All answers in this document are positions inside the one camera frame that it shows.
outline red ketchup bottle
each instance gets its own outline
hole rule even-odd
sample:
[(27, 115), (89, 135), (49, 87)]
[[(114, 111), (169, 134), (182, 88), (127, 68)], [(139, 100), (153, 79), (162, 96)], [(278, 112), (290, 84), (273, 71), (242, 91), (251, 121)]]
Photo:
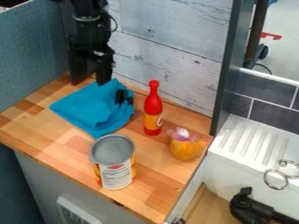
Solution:
[(156, 136), (162, 128), (163, 104), (158, 95), (159, 81), (151, 80), (149, 82), (149, 95), (144, 102), (143, 129), (150, 136)]

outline black mount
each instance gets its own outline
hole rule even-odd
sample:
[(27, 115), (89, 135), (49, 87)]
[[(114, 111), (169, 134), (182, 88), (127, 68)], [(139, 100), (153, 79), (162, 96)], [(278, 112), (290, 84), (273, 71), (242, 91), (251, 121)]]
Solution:
[(283, 224), (299, 224), (282, 213), (277, 213), (271, 206), (264, 205), (256, 200), (248, 198), (252, 187), (242, 188), (233, 196), (230, 202), (231, 214), (244, 224), (266, 224), (269, 221), (279, 221)]
[(77, 34), (66, 36), (67, 56), (72, 84), (96, 74), (101, 86), (111, 80), (115, 51), (108, 46), (111, 16), (105, 10), (107, 0), (71, 0)]

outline teal cloth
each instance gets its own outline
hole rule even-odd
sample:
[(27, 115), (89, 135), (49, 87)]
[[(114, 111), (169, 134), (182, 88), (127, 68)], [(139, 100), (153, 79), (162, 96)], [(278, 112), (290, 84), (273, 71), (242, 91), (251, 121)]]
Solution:
[(125, 90), (133, 98), (133, 91), (117, 79), (99, 87), (96, 82), (74, 92), (50, 106), (50, 109), (68, 122), (85, 130), (94, 138), (123, 127), (134, 114), (128, 100), (115, 104), (117, 90)]

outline metal can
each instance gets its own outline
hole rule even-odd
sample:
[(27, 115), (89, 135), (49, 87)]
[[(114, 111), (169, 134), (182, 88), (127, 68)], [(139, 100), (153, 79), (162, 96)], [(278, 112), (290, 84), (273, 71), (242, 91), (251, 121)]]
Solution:
[(109, 190), (130, 185), (136, 175), (135, 145), (124, 135), (99, 138), (90, 151), (89, 160), (94, 164), (97, 182)]

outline wooden shelf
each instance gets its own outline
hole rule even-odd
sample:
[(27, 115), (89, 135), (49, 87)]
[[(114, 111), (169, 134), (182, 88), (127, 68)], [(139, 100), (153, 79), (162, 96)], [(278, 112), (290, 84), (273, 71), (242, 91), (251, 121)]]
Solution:
[(165, 131), (177, 126), (187, 128), (208, 146), (212, 141), (208, 135), (211, 118), (165, 102), (163, 133), (146, 136), (142, 112), (145, 93), (128, 84), (135, 91), (136, 113), (117, 133), (136, 144), (137, 176), (130, 186), (109, 191), (95, 182), (93, 166), (88, 161), (94, 139), (48, 109), (61, 97), (93, 81), (88, 78), (73, 86), (65, 74), (8, 108), (0, 114), (0, 141), (147, 221), (163, 223), (205, 156), (203, 151), (188, 161), (174, 158)]

